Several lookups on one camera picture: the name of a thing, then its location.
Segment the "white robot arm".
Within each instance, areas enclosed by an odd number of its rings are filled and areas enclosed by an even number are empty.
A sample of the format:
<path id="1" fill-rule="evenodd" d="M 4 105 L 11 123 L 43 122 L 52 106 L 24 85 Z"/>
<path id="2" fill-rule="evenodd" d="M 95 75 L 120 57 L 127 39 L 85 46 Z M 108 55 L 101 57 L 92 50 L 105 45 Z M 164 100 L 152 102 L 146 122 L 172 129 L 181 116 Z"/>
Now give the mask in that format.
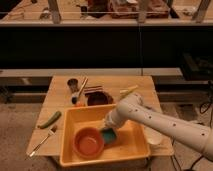
<path id="1" fill-rule="evenodd" d="M 106 114 L 104 128 L 121 128 L 127 120 L 171 137 L 213 162 L 213 129 L 210 127 L 156 112 L 145 106 L 142 96 L 136 92 L 120 100 Z"/>

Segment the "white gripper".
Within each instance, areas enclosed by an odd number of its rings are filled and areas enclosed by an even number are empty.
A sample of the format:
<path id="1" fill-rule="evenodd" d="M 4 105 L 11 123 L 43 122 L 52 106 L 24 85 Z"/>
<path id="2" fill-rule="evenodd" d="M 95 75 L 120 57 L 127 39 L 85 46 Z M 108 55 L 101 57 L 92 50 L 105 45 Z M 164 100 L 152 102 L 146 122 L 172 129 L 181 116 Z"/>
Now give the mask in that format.
<path id="1" fill-rule="evenodd" d="M 113 128 L 119 129 L 121 128 L 126 122 L 126 118 L 120 115 L 116 110 L 110 111 L 105 119 L 104 119 L 104 127 L 106 129 Z"/>

